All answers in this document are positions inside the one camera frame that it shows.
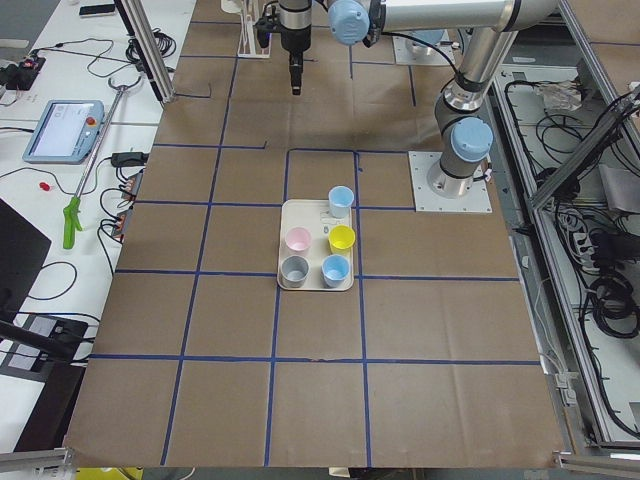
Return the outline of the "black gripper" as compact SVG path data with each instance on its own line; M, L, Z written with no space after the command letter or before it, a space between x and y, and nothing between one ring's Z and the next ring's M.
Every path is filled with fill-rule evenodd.
M290 53L289 73L291 92L302 91L304 52L311 45L312 6L309 0L267 1L255 24L257 40L266 48L273 34L281 35L282 47Z

